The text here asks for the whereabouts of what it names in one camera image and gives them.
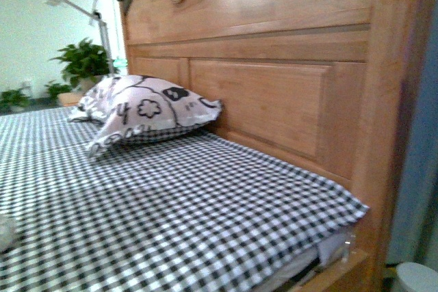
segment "green leaves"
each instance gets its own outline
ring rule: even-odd
[[[95,82],[94,76],[110,73],[105,49],[101,45],[93,44],[92,40],[85,38],[77,46],[69,44],[58,51],[62,55],[50,60],[68,63],[62,73],[62,78],[65,81],[70,81],[74,88],[79,85],[81,79],[90,78]]]
[[[6,90],[1,93],[0,107],[6,108],[10,106],[26,107],[30,104],[30,99],[22,91],[22,88],[15,90]]]
[[[71,85],[62,85],[61,83],[56,83],[55,80],[49,81],[48,84],[44,86],[47,88],[47,93],[52,101],[56,101],[58,94],[71,92],[73,90]]]

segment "wooden bed post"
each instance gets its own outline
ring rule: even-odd
[[[396,182],[402,171],[433,2],[374,0],[352,187],[371,207],[358,236],[358,244],[371,256],[364,291],[381,291]]]

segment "mattress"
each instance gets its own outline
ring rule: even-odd
[[[367,207],[206,131],[87,160],[69,109],[0,117],[0,291],[251,291]]]

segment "pillowcase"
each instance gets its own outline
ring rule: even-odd
[[[88,146],[90,158],[115,143],[157,142],[197,129],[220,114],[220,101],[155,77],[106,78],[89,90],[73,110],[71,122],[102,124]]]

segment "flower pot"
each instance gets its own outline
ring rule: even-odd
[[[95,76],[97,82],[93,82],[91,81],[89,78],[87,79],[81,79],[81,81],[79,82],[80,86],[81,86],[81,91],[85,94],[88,90],[90,90],[91,88],[93,88],[96,83],[98,83],[100,80],[102,80],[103,75],[97,75]]]
[[[10,106],[10,109],[11,109],[11,111],[14,112],[14,113],[23,112],[23,111],[25,110],[24,107],[16,106],[16,105],[11,105],[11,106]]]

